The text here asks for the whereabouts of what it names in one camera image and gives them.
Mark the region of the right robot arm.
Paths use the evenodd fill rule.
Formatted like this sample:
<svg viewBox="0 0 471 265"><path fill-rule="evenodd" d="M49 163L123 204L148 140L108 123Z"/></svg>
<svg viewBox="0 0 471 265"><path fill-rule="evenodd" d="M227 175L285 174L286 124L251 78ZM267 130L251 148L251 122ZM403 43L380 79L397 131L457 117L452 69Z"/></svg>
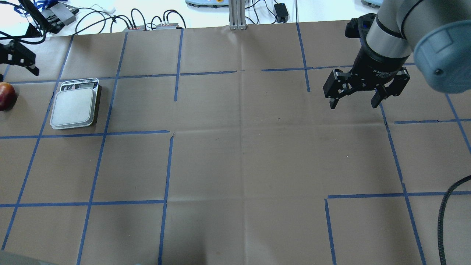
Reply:
<svg viewBox="0 0 471 265"><path fill-rule="evenodd" d="M384 0L376 14L347 23L345 36L361 47L348 72L333 69L323 85L330 108L355 92L374 91L373 108L402 94L414 63L427 84L447 94L470 90L469 0Z"/></svg>

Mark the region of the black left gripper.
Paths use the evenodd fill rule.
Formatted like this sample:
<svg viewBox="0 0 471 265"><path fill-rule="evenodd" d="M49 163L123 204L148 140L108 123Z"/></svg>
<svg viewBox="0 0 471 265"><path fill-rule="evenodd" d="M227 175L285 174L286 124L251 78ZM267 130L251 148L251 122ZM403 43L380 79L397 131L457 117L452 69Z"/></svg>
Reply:
<svg viewBox="0 0 471 265"><path fill-rule="evenodd" d="M40 69L35 64L36 55L22 43L11 40L7 44L0 44L0 63L25 67L36 77Z"/></svg>

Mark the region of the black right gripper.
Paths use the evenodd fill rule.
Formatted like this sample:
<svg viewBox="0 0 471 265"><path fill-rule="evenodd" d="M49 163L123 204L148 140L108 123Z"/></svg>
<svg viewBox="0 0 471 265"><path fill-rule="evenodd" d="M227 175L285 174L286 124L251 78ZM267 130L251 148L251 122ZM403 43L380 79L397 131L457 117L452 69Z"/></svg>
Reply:
<svg viewBox="0 0 471 265"><path fill-rule="evenodd" d="M355 92L375 90L371 99L373 109L379 107L384 95L399 96L410 79L403 66L408 58L384 57L362 47L349 71L334 68L325 81L323 94L329 99L330 108L334 110L339 99Z"/></svg>

